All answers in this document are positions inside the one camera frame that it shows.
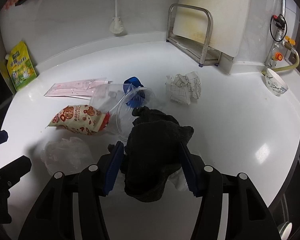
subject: black towel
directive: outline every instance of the black towel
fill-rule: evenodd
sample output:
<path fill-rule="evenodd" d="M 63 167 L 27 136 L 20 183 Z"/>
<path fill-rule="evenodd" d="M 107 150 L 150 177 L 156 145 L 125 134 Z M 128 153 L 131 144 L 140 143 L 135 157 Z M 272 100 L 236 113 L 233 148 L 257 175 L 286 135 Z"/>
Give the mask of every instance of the black towel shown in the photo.
<path fill-rule="evenodd" d="M 180 169 L 178 142 L 188 143 L 194 130 L 181 127 L 171 115 L 142 107 L 134 109 L 134 127 L 125 147 L 121 172 L 125 192 L 142 202 L 162 197 L 168 176 Z"/>

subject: yellow package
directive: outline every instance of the yellow package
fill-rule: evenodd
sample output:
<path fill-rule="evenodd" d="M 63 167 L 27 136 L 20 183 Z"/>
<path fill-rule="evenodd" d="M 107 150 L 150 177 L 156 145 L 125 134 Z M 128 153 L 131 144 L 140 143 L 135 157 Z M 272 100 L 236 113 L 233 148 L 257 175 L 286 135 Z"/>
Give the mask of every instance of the yellow package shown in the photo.
<path fill-rule="evenodd" d="M 29 57 L 27 46 L 23 41 L 20 41 L 12 49 L 7 69 L 17 91 L 37 77 Z"/>

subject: blue floral bowl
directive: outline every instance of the blue floral bowl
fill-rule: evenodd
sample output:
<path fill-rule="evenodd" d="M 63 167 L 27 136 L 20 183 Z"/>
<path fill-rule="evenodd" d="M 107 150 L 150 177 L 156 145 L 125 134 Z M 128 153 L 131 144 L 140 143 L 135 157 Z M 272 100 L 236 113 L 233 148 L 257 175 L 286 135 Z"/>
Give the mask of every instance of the blue floral bowl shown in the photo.
<path fill-rule="evenodd" d="M 283 79 L 270 68 L 266 71 L 266 86 L 276 96 L 284 94 L 289 89 Z"/>

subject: white countertop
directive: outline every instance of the white countertop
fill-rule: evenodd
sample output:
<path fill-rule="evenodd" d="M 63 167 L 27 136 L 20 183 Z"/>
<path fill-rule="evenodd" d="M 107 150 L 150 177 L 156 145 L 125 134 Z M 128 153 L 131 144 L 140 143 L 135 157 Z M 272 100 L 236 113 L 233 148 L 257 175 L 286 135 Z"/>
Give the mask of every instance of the white countertop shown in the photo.
<path fill-rule="evenodd" d="M 197 71 L 202 81 L 198 102 L 186 106 L 167 101 L 166 75 L 191 71 Z M 0 168 L 22 155 L 31 159 L 32 168 L 10 190 L 12 223 L 5 228 L 12 239 L 17 239 L 28 212 L 50 179 L 40 160 L 41 150 L 50 140 L 77 136 L 46 126 L 63 107 L 88 102 L 46 98 L 45 92 L 54 83 L 101 77 L 123 83 L 131 76 L 165 101 L 166 114 L 172 114 L 182 126 L 194 127 L 188 144 L 191 153 L 199 154 L 205 164 L 221 173 L 247 173 L 266 204 L 272 202 L 288 174 L 300 138 L 299 113 L 291 103 L 293 94 L 288 91 L 274 96 L 260 73 L 225 75 L 215 66 L 199 68 L 169 43 L 133 44 L 62 63 L 41 73 L 15 95 L 2 125 L 9 139 L 0 145 Z M 118 140 L 104 132 L 78 137 L 88 143 L 96 162 L 107 153 L 107 145 Z M 101 198 L 111 240 L 190 239 L 200 202 L 191 192 L 179 192 L 167 182 L 162 199 L 142 203 L 124 193 L 123 178 L 117 178 L 114 190 Z"/>

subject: stainless steel rack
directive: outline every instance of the stainless steel rack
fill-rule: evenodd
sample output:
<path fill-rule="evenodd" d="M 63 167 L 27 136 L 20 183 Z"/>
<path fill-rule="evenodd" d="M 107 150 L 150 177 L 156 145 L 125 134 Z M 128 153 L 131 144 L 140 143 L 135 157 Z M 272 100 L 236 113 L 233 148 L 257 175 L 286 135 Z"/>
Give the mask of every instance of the stainless steel rack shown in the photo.
<path fill-rule="evenodd" d="M 171 22 L 172 22 L 172 12 L 175 7 L 183 7 L 183 8 L 198 10 L 206 14 L 208 18 L 208 25 L 207 25 L 206 37 L 204 39 L 204 44 L 173 34 L 173 26 L 171 26 Z M 212 47 L 209 47 L 212 29 L 213 29 L 213 18 L 211 13 L 207 9 L 186 5 L 186 4 L 178 4 L 178 3 L 174 3 L 170 6 L 169 14 L 168 14 L 166 40 L 167 42 L 172 43 L 178 49 L 182 50 L 184 53 L 186 53 L 196 62 L 198 62 L 199 67 L 219 64 L 219 61 L 221 59 L 222 52 Z"/>

